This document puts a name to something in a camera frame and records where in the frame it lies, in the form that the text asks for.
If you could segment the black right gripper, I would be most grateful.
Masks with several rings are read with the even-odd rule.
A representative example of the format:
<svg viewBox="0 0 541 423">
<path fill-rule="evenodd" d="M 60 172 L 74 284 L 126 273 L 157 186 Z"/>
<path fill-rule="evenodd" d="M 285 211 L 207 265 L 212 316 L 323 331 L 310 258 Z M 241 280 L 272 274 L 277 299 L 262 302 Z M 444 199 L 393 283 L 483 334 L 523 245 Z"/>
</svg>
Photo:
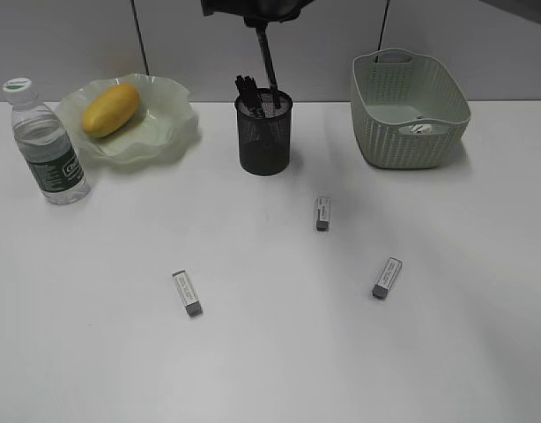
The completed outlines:
<svg viewBox="0 0 541 423">
<path fill-rule="evenodd" d="M 270 22 L 268 18 L 279 18 L 278 22 L 295 20 L 300 11 L 311 3 L 312 0 L 202 0 L 201 6 L 205 16 L 216 12 L 241 16 L 247 27 L 265 30 Z"/>
</svg>

